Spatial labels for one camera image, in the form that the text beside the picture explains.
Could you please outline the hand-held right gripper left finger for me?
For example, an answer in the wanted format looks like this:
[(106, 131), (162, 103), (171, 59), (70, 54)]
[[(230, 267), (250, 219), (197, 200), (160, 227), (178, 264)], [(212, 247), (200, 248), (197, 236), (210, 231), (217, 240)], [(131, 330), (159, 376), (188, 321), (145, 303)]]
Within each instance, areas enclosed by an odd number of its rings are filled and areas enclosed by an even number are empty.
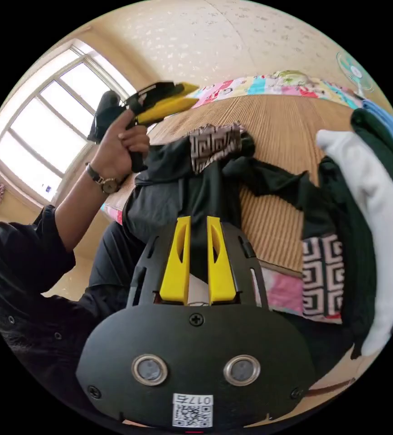
[(186, 305), (189, 294), (191, 217), (177, 218), (160, 286), (163, 302)]

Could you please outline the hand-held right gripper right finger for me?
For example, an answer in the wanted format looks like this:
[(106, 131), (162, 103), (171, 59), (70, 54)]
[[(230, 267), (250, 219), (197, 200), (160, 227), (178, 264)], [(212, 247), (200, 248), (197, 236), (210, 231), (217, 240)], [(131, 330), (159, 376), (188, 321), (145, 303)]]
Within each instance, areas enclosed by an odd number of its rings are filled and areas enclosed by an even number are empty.
[(218, 217), (207, 216), (207, 247), (209, 304), (233, 302), (236, 297), (236, 287)]

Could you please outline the person's left hand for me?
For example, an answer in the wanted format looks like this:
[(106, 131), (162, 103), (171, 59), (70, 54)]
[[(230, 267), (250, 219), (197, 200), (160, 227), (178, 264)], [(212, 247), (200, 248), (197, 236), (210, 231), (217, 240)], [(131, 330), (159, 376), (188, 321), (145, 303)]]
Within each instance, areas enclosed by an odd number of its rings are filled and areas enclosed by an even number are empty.
[(90, 166), (104, 179), (121, 182), (131, 173), (130, 152), (146, 155), (150, 146), (147, 128), (141, 125), (129, 128), (134, 113), (122, 112), (107, 129)]

